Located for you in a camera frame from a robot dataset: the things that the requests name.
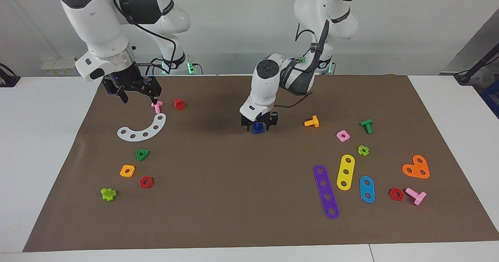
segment white crescent piece with holes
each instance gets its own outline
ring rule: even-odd
[[[166,115],[163,113],[159,113],[154,116],[153,123],[142,131],[132,131],[129,127],[122,127],[118,130],[119,138],[130,141],[130,142],[139,142],[144,141],[152,136],[155,136],[165,125],[166,123]]]

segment red hexagonal nut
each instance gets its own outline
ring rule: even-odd
[[[140,187],[148,189],[148,188],[150,188],[153,185],[153,183],[154,183],[153,177],[144,176],[140,180]]]
[[[392,188],[390,189],[390,198],[392,200],[403,200],[404,199],[404,193],[402,192],[401,189],[398,188]]]
[[[173,106],[179,110],[182,110],[186,107],[186,103],[180,98],[175,98],[173,99]]]

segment pink t-shaped piece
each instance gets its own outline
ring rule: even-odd
[[[161,110],[159,109],[161,106],[163,105],[163,103],[161,101],[157,101],[156,105],[154,103],[151,103],[151,107],[154,108],[154,110],[156,111],[156,114],[159,114],[161,113]]]
[[[345,130],[342,130],[340,132],[338,132],[336,134],[336,137],[341,141],[341,142],[345,142],[347,141],[348,139],[350,139],[350,135],[348,134],[348,132],[346,132]]]
[[[425,192],[421,192],[421,193],[416,193],[413,189],[411,188],[407,188],[406,189],[406,193],[408,193],[411,197],[413,197],[415,200],[414,200],[414,204],[415,205],[419,205],[422,201],[423,201],[423,198],[426,197],[426,193]]]

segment purple strip with holes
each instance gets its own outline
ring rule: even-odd
[[[340,212],[338,205],[336,204],[336,199],[334,198],[333,189],[329,177],[327,176],[326,168],[322,165],[314,166],[313,174],[315,176],[315,182],[317,183],[317,189],[319,189],[322,207],[324,207],[324,214],[326,214],[329,219],[337,218],[340,215]]]

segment white table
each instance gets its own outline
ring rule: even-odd
[[[452,77],[413,76],[410,80],[498,228],[499,120],[471,87],[459,86]],[[0,261],[499,260],[499,241],[20,253],[98,84],[78,77],[22,78],[15,88],[0,89]]]

